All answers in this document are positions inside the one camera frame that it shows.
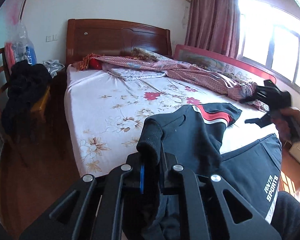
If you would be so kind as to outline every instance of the floral bed sheet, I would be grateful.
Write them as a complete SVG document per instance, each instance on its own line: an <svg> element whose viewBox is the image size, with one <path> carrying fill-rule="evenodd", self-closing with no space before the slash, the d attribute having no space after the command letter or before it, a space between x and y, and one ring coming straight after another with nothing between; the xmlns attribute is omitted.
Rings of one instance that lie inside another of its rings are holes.
<svg viewBox="0 0 300 240"><path fill-rule="evenodd" d="M236 150L276 132L273 124L260 129L245 124L264 112L242 105L207 88L169 77L124 81L105 71L67 69L65 110L80 175L108 174L136 152L144 120L172 113L185 104L232 103L240 118L224 133L220 153Z"/></svg>

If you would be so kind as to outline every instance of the pink curtain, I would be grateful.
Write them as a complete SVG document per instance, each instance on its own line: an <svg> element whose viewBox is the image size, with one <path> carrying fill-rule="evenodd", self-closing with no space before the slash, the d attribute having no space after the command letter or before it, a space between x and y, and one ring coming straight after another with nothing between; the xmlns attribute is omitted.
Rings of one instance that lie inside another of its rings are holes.
<svg viewBox="0 0 300 240"><path fill-rule="evenodd" d="M240 39L239 0L192 0L185 45L236 58Z"/></svg>

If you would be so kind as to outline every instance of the wooden headboard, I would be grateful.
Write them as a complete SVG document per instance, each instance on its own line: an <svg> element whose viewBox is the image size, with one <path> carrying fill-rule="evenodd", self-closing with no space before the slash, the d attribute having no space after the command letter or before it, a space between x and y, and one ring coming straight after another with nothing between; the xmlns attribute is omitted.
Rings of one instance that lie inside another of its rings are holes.
<svg viewBox="0 0 300 240"><path fill-rule="evenodd" d="M82 60L90 53L129 56L134 48L171 56L170 30L118 20L68 20L67 65Z"/></svg>

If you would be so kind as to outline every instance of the sunlight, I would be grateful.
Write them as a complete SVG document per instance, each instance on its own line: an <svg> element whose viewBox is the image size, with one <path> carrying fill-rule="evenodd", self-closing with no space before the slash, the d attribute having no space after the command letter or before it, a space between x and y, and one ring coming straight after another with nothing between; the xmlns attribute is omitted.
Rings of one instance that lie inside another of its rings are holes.
<svg viewBox="0 0 300 240"><path fill-rule="evenodd" d="M293 81L298 60L299 39L289 31L276 27L274 42L272 69Z"/></svg>
<svg viewBox="0 0 300 240"><path fill-rule="evenodd" d="M289 30L300 34L300 19L297 19L291 14L277 8L272 8L271 14L274 24L283 25Z"/></svg>
<svg viewBox="0 0 300 240"><path fill-rule="evenodd" d="M300 191L296 190L294 182L281 171L281 181L283 190L290 193L296 200L300 202Z"/></svg>
<svg viewBox="0 0 300 240"><path fill-rule="evenodd" d="M266 65L273 28L272 7L256 0L239 0L239 7L245 15L243 56Z"/></svg>

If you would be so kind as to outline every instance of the pink flower pattern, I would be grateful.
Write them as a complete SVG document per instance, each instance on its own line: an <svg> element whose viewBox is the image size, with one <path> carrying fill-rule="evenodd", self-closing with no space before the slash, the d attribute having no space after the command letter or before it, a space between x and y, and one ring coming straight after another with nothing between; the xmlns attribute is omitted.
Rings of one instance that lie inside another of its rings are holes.
<svg viewBox="0 0 300 240"><path fill-rule="evenodd" d="M158 96L160 96L160 93L145 92L144 98L147 99L148 101L151 101L151 100L156 100Z"/></svg>
<svg viewBox="0 0 300 240"><path fill-rule="evenodd" d="M187 104L199 105L199 104L202 104L202 103L198 99L187 98Z"/></svg>
<svg viewBox="0 0 300 240"><path fill-rule="evenodd" d="M189 91L189 92L197 92L197 90L191 88L191 87L188 87L188 86L185 86L185 90Z"/></svg>

